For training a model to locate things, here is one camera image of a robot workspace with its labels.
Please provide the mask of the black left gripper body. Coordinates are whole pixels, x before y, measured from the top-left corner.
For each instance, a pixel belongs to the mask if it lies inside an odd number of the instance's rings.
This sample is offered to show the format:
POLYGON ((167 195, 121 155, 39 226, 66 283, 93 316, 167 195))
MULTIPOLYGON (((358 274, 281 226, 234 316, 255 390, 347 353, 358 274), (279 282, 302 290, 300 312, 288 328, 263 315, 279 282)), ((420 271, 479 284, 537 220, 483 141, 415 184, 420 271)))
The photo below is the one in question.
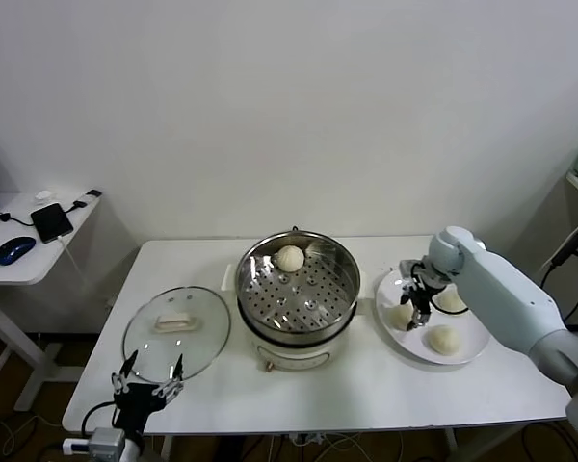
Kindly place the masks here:
POLYGON ((114 393, 114 403, 118 415, 113 427, 124 431, 144 431, 150 415, 163 410, 167 398, 155 385, 133 383, 126 392, 114 393))

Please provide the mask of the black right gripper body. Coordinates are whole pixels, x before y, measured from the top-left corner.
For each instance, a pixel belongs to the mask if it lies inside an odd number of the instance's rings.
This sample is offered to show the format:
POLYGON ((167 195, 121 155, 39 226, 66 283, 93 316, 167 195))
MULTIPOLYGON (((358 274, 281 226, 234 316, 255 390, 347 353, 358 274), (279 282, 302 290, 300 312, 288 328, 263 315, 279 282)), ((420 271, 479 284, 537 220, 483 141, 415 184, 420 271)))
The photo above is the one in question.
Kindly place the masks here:
POLYGON ((410 281, 409 298, 413 308, 418 313, 430 313, 431 301, 436 294, 436 289, 424 284, 420 279, 410 281))

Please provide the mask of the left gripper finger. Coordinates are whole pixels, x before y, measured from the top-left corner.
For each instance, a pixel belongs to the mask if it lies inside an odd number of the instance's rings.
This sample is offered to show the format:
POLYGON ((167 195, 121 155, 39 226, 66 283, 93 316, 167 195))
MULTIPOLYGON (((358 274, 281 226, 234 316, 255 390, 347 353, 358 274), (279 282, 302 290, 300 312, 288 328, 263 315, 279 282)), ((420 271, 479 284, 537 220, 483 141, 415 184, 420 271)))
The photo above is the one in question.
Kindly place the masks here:
POLYGON ((184 387, 183 373, 183 355, 180 354, 171 371, 170 379, 156 387, 152 394, 164 399, 174 399, 177 397, 184 387))
POLYGON ((136 349, 122 364, 119 372, 112 373, 112 384, 115 395, 125 395, 129 392, 127 378, 132 372, 133 366, 137 360, 139 351, 136 349))

